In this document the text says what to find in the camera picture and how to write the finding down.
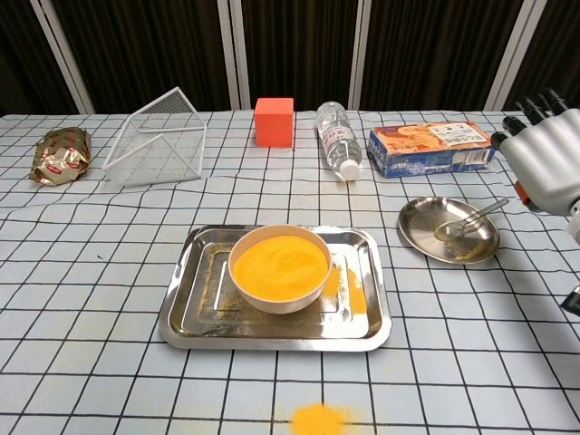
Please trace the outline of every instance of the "small round dish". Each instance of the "small round dish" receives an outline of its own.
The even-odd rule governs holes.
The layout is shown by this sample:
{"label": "small round dish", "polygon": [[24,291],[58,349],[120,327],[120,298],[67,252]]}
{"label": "small round dish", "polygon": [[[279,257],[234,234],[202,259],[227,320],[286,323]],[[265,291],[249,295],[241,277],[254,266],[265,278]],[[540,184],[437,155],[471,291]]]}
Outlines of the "small round dish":
{"label": "small round dish", "polygon": [[494,255],[499,246],[499,233],[488,217],[479,220],[477,229],[464,236],[440,241],[435,228],[453,220],[466,218],[476,208],[456,199],[417,198],[399,213],[399,230],[423,254],[445,263],[471,265]]}
{"label": "small round dish", "polygon": [[[236,280],[234,276],[234,267],[236,266],[236,261],[244,254],[250,247],[258,242],[266,240],[270,237],[277,236],[296,236],[308,240],[315,244],[323,252],[326,262],[328,264],[328,270],[324,280],[317,285],[313,290],[305,295],[301,295],[295,299],[288,300],[269,300],[255,295],[250,294],[246,291],[242,285]],[[300,311],[307,307],[309,304],[314,302],[318,296],[323,291],[324,285],[328,280],[333,268],[333,260],[330,254],[330,250],[322,238],[312,231],[309,231],[302,227],[297,227],[294,225],[270,225],[266,227],[260,227],[253,231],[250,231],[245,236],[240,238],[237,243],[232,248],[229,253],[229,261],[227,262],[227,271],[232,278],[232,281],[236,285],[239,293],[246,299],[248,303],[253,305],[255,308],[261,311],[265,311],[271,314],[289,314],[296,311]]]}

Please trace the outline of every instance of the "robotic hand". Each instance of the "robotic hand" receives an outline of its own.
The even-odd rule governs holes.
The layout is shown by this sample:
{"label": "robotic hand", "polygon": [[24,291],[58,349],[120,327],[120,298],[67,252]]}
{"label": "robotic hand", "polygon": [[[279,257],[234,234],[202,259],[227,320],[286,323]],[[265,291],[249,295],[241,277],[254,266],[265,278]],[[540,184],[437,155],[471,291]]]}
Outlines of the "robotic hand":
{"label": "robotic hand", "polygon": [[[525,204],[559,216],[571,216],[567,232],[580,244],[580,110],[570,109],[551,89],[541,93],[555,116],[549,117],[528,98],[518,106],[532,122],[527,127],[506,117],[503,132],[492,145],[506,157],[517,176],[517,191]],[[562,303],[580,315],[580,286]]]}

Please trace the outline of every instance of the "plastic water bottle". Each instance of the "plastic water bottle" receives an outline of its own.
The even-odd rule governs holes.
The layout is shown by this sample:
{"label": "plastic water bottle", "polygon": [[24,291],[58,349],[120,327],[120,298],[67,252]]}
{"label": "plastic water bottle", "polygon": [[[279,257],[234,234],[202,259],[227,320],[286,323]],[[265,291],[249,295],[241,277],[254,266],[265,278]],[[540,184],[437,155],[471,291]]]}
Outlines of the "plastic water bottle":
{"label": "plastic water bottle", "polygon": [[326,160],[334,173],[345,181],[358,179],[363,151],[354,140],[344,107],[338,102],[325,102],[316,111],[316,125]]}

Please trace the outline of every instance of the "orange cube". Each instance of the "orange cube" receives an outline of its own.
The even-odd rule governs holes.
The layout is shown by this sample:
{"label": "orange cube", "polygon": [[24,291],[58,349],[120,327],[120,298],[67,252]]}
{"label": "orange cube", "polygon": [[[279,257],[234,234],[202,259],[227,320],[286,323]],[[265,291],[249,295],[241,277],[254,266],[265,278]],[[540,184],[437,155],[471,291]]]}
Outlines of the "orange cube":
{"label": "orange cube", "polygon": [[258,98],[254,109],[256,144],[292,148],[293,117],[294,98]]}

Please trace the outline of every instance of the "white checkered tablecloth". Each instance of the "white checkered tablecloth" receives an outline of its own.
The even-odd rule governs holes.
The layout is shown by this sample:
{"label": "white checkered tablecloth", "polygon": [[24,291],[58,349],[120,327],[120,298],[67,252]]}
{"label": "white checkered tablecloth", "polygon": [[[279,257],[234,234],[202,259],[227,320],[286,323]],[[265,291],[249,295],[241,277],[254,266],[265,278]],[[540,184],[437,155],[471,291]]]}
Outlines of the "white checkered tablecloth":
{"label": "white checkered tablecloth", "polygon": [[[0,119],[0,433],[289,434],[293,411],[324,401],[353,433],[580,433],[580,318],[558,307],[580,276],[566,218],[517,200],[503,157],[489,170],[337,182],[299,112],[294,150],[256,148],[252,112],[203,114],[206,179],[118,188],[100,167],[124,115]],[[352,112],[375,125],[477,122],[503,113]],[[94,160],[71,184],[27,178],[34,144],[81,126]],[[501,248],[450,266],[397,234],[409,200],[439,195],[493,215]],[[389,341],[358,354],[183,351],[162,342],[161,301],[186,234],[206,224],[359,227],[380,249]]]}

